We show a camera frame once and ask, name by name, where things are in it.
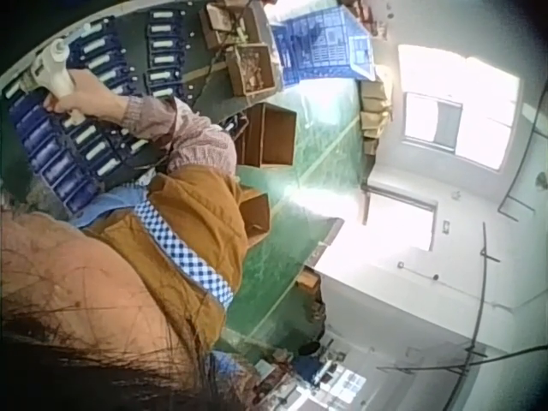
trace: black hair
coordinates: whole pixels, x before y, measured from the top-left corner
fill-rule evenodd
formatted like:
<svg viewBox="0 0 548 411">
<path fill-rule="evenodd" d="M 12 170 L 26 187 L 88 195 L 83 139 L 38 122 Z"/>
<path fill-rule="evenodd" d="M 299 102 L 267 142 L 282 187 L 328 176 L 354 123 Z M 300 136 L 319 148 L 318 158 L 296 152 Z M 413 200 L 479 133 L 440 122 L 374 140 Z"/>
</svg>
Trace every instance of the black hair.
<svg viewBox="0 0 548 411">
<path fill-rule="evenodd" d="M 2 335 L 5 409 L 57 411 L 247 409 L 213 355 L 197 359 L 196 384 L 179 388 L 132 364 L 90 359 L 81 350 L 5 331 Z"/>
</svg>

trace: bright window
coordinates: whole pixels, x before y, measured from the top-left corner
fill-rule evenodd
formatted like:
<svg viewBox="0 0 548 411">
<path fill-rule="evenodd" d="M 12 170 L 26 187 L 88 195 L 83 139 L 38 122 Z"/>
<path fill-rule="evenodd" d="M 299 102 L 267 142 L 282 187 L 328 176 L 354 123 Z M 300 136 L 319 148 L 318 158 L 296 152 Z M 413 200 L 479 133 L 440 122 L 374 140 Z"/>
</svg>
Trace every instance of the bright window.
<svg viewBox="0 0 548 411">
<path fill-rule="evenodd" d="M 369 188 L 364 223 L 378 242 L 432 249 L 435 206 Z"/>
<path fill-rule="evenodd" d="M 514 125 L 520 81 L 477 58 L 400 45 L 405 136 L 498 170 Z"/>
</svg>

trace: window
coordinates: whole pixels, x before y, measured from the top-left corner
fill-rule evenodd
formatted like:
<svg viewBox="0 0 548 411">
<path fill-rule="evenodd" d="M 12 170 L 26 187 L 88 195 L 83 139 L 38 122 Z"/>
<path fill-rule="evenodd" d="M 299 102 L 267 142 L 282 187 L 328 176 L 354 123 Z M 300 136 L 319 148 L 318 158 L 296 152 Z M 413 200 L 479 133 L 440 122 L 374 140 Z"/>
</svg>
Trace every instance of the window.
<svg viewBox="0 0 548 411">
<path fill-rule="evenodd" d="M 297 390 L 308 396 L 312 401 L 330 411 L 345 411 L 350 409 L 356 395 L 366 383 L 360 374 L 337 365 L 333 372 L 327 372 L 328 383 L 320 383 L 315 393 L 298 387 Z"/>
<path fill-rule="evenodd" d="M 430 251 L 435 211 L 434 205 L 368 188 L 364 224 L 379 242 Z"/>
<path fill-rule="evenodd" d="M 406 139 L 500 169 L 519 79 L 449 51 L 400 45 L 399 55 Z"/>
</svg>

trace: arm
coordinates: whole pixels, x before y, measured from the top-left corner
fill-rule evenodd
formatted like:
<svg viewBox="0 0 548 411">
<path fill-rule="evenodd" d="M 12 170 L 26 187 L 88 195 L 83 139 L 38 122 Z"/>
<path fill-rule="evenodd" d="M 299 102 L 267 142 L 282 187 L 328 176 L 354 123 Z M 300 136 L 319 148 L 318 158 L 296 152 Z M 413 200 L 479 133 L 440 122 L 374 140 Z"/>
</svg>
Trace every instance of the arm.
<svg viewBox="0 0 548 411">
<path fill-rule="evenodd" d="M 168 172 L 184 165 L 205 165 L 221 174 L 235 174 L 236 154 L 232 139 L 207 117 L 199 116 L 178 98 L 163 102 L 152 97 L 115 95 L 89 70 L 70 70 L 75 91 L 56 99 L 48 96 L 47 110 L 63 113 L 79 110 L 127 128 L 141 139 L 170 148 Z"/>
<path fill-rule="evenodd" d="M 170 150 L 170 174 L 188 164 L 206 165 L 228 176 L 235 174 L 236 154 L 230 136 L 178 98 L 160 101 L 130 97 L 118 123 L 136 137 L 156 141 Z"/>
</svg>

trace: black cable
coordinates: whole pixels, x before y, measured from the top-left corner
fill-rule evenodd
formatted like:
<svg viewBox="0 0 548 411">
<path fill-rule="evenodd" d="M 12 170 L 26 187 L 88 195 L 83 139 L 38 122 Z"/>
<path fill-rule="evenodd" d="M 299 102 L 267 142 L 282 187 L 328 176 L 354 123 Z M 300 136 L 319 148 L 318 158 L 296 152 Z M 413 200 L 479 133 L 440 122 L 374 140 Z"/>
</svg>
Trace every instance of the black cable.
<svg viewBox="0 0 548 411">
<path fill-rule="evenodd" d="M 238 15 L 235 16 L 235 19 L 232 22 L 232 27 L 230 28 L 229 33 L 231 33 L 231 34 L 236 33 L 236 28 L 240 24 L 240 19 L 243 17 L 243 14 L 246 12 L 247 8 L 249 6 L 251 6 L 252 1 L 253 0 L 247 0 L 246 5 L 241 9 L 240 13 L 238 13 Z M 194 98 L 194 101 L 193 101 L 192 105 L 190 106 L 191 109 L 194 108 L 194 106 L 196 105 L 196 102 L 202 96 L 202 94 L 204 93 L 204 90 L 206 89 L 206 86 L 209 84 L 209 81 L 211 80 L 211 77 L 213 76 L 213 68 L 215 67 L 215 64 L 221 59 L 223 53 L 225 52 L 225 49 L 227 48 L 227 45 L 226 45 L 227 41 L 229 41 L 229 35 L 228 34 L 226 35 L 223 42 L 219 46 L 219 49 L 215 53 L 215 56 L 213 56 L 213 58 L 210 61 L 209 68 L 207 69 L 207 74 L 205 75 L 205 78 L 204 78 L 204 84 L 202 85 L 202 87 L 200 88 L 198 93 L 196 94 L 196 97 Z M 134 170 L 148 170 L 150 168 L 156 168 L 156 167 L 162 165 L 166 160 L 168 160 L 170 158 L 170 155 L 173 152 L 173 148 L 174 148 L 173 145 L 171 145 L 170 149 L 157 162 L 155 162 L 153 164 L 148 164 L 148 165 L 133 166 L 133 169 Z"/>
<path fill-rule="evenodd" d="M 515 351 L 514 353 L 501 355 L 499 357 L 490 358 L 489 360 L 474 361 L 470 362 L 469 366 L 483 366 L 484 364 L 490 364 L 492 362 L 507 360 L 508 358 L 519 357 L 520 355 L 535 353 L 537 351 L 547 351 L 548 344 L 546 345 L 537 345 L 531 348 L 525 348 L 520 351 Z M 454 368 L 463 368 L 465 364 L 455 364 L 453 366 L 406 366 L 406 367 L 397 367 L 397 366 L 378 366 L 378 370 L 398 370 L 398 371 L 447 371 Z"/>
<path fill-rule="evenodd" d="M 243 14 L 246 12 L 247 8 L 251 6 L 251 2 L 253 0 L 247 0 L 246 5 L 241 9 L 240 13 L 235 17 L 235 20 L 232 22 L 232 27 L 230 28 L 230 33 L 236 33 L 236 28 L 238 27 L 238 24 L 240 24 L 240 19 L 243 17 Z M 211 59 L 209 69 L 207 70 L 207 74 L 204 78 L 204 84 L 198 91 L 198 94 L 196 94 L 196 97 L 194 98 L 194 102 L 192 103 L 191 107 L 193 108 L 196 105 L 196 102 L 198 99 L 202 96 L 204 93 L 204 90 L 206 89 L 207 84 L 209 83 L 211 76 L 213 75 L 213 67 L 215 67 L 215 64 L 218 63 L 218 61 L 221 59 L 221 56 L 223 55 L 225 49 L 226 49 L 226 43 L 229 41 L 229 35 L 227 34 L 224 38 L 223 42 L 219 46 L 219 49 L 215 53 L 215 56 Z"/>
<path fill-rule="evenodd" d="M 480 333 L 480 324 L 481 324 L 481 317 L 483 316 L 483 306 L 485 304 L 485 288 L 487 285 L 487 228 L 485 227 L 485 222 L 483 222 L 483 283 L 481 284 L 481 299 L 479 301 L 479 310 L 478 310 L 478 317 L 476 319 L 476 325 L 474 327 L 474 333 L 472 334 L 472 341 L 470 342 L 470 348 L 468 349 L 468 354 L 466 356 L 466 359 L 464 360 L 464 367 L 462 368 L 462 372 L 459 375 L 458 379 L 456 380 L 455 386 L 453 387 L 453 390 L 451 391 L 449 398 L 447 399 L 447 402 L 444 405 L 443 410 L 448 411 L 451 408 L 451 404 L 453 403 L 453 400 L 456 397 L 456 394 L 458 393 L 459 389 L 461 388 L 462 381 L 464 380 L 464 377 L 467 375 L 468 370 L 470 368 L 470 360 L 472 359 L 472 355 L 474 355 L 473 351 L 476 346 L 476 340 L 478 339 L 478 334 Z"/>
<path fill-rule="evenodd" d="M 537 128 L 537 121 L 539 120 L 539 115 L 540 115 L 540 106 L 544 102 L 544 99 L 545 99 L 545 96 L 546 96 L 547 92 L 548 92 L 548 78 L 546 79 L 546 82 L 545 82 L 545 88 L 543 89 L 542 93 L 540 94 L 539 103 L 537 104 L 537 112 L 534 115 L 533 124 L 531 126 L 531 133 L 529 134 L 529 138 L 527 140 L 527 144 L 525 146 L 525 151 L 523 152 L 523 157 L 521 158 L 520 165 L 518 165 L 517 170 L 515 171 L 514 179 L 510 183 L 510 185 L 508 187 L 508 191 L 506 192 L 506 194 L 503 197 L 503 201 L 500 203 L 500 205 L 497 208 L 497 211 L 500 214 L 502 214 L 505 217 L 508 217 L 509 219 L 514 220 L 516 222 L 518 221 L 517 218 L 510 216 L 508 213 L 502 211 L 502 209 L 503 209 L 504 203 L 506 202 L 506 200 L 510 196 L 510 193 L 511 193 L 512 189 L 514 188 L 515 182 L 517 182 L 517 178 L 520 175 L 521 169 L 523 168 L 523 165 L 525 163 L 525 159 L 527 157 L 527 152 L 529 151 L 529 148 L 531 147 L 531 143 L 533 142 L 533 136 L 534 136 L 536 128 Z"/>
</svg>

